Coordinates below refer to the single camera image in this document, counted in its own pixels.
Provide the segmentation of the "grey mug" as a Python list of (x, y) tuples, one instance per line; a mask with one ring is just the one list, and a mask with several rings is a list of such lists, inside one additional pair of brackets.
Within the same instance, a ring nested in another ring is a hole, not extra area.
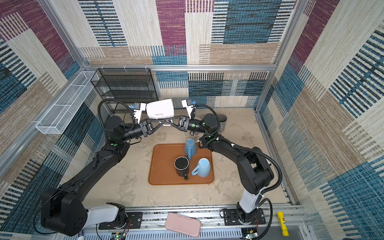
[(228, 117), (224, 114), (218, 114), (218, 117), (219, 117), (219, 121), (220, 121), (219, 133), (222, 133), (225, 130)]

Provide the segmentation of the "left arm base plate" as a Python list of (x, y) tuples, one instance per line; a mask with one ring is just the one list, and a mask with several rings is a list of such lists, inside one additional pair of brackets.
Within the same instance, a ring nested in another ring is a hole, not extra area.
[(99, 230), (128, 230), (139, 229), (142, 223), (142, 212), (120, 213), (112, 222), (99, 224)]

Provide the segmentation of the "white faceted mug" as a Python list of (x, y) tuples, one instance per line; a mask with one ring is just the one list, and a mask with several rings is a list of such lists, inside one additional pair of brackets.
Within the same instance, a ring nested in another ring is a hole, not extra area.
[(146, 113), (150, 119), (166, 119), (175, 116), (172, 99), (156, 101), (146, 105)]

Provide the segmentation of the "blue patterned mug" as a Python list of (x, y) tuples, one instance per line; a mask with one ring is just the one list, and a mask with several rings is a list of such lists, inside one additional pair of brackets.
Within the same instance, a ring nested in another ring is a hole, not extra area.
[(191, 158), (197, 153), (197, 145), (195, 141), (193, 139), (187, 139), (184, 150), (188, 160), (191, 160)]

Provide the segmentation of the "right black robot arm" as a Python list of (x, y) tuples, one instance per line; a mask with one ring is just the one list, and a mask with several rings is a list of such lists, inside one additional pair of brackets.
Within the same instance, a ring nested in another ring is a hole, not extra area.
[(198, 141), (200, 149), (219, 153), (237, 166), (244, 193), (237, 203), (237, 214), (241, 224), (253, 221), (258, 208), (263, 204), (265, 193), (279, 187), (283, 180), (282, 169), (270, 156), (259, 148), (246, 148), (231, 142), (220, 133), (219, 115), (207, 105), (197, 105), (211, 111), (202, 120), (192, 116), (166, 118), (165, 123), (180, 131), (203, 133)]

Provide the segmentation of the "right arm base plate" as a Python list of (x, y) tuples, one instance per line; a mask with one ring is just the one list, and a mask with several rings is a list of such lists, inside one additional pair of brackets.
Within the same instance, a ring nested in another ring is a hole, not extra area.
[(223, 208), (219, 211), (219, 215), (224, 219), (226, 226), (266, 224), (266, 218), (261, 208), (255, 209), (248, 215), (248, 218), (244, 220), (239, 217), (237, 209)]

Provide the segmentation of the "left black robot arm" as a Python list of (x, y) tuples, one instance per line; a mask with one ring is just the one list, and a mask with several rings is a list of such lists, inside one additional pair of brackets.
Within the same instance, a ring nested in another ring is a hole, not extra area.
[(173, 117), (173, 114), (164, 112), (173, 106), (161, 104), (159, 113), (149, 115), (142, 122), (139, 121), (143, 110), (140, 104), (123, 106), (130, 112), (132, 122), (125, 123), (119, 116), (107, 117), (103, 121), (106, 142), (92, 161), (66, 183), (58, 188), (49, 188), (41, 195), (41, 226), (48, 229), (49, 234), (80, 236), (82, 230), (91, 225), (126, 226), (125, 206), (106, 203), (87, 209), (83, 200), (94, 185), (126, 156), (131, 146), (128, 141), (153, 134)]

